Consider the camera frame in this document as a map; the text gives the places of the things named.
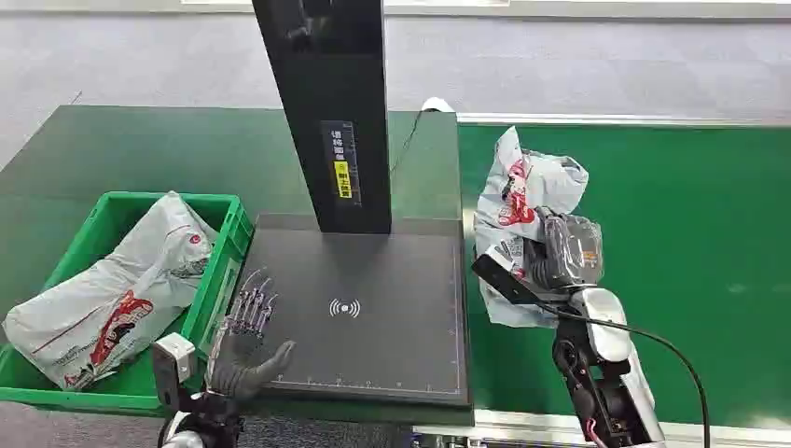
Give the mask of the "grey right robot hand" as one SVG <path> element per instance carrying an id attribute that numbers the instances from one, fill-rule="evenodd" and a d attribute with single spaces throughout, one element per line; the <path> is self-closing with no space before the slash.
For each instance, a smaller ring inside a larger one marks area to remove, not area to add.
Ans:
<path id="1" fill-rule="evenodd" d="M 604 274 L 603 234 L 599 223 L 562 214 L 546 206 L 535 209 L 539 240 L 526 246 L 529 280 L 544 290 L 595 286 Z"/>

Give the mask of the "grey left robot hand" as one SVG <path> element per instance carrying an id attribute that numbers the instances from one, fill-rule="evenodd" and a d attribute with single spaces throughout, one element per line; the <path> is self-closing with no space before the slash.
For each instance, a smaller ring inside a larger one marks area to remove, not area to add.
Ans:
<path id="1" fill-rule="evenodd" d="M 286 370 L 296 343 L 287 340 L 272 353 L 265 347 L 278 297 L 266 268 L 243 276 L 215 334 L 204 376 L 208 391 L 246 402 Z"/>

